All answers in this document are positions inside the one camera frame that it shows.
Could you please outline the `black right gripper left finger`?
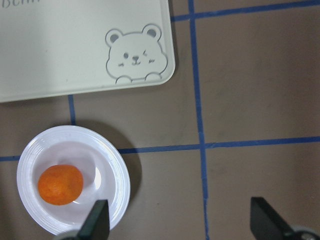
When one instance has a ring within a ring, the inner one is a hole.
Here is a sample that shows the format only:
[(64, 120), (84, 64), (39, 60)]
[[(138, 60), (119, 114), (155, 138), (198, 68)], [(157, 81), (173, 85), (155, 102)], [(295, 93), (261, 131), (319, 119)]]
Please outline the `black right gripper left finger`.
[(77, 240), (107, 240), (110, 234), (109, 204), (97, 200), (76, 235)]

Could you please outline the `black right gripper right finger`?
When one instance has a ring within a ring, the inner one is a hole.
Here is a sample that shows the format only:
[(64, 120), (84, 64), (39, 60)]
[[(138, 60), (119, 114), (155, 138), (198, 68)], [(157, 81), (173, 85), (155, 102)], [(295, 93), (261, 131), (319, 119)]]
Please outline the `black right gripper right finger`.
[(251, 197), (249, 225), (256, 240), (292, 240), (295, 235), (295, 231), (263, 197)]

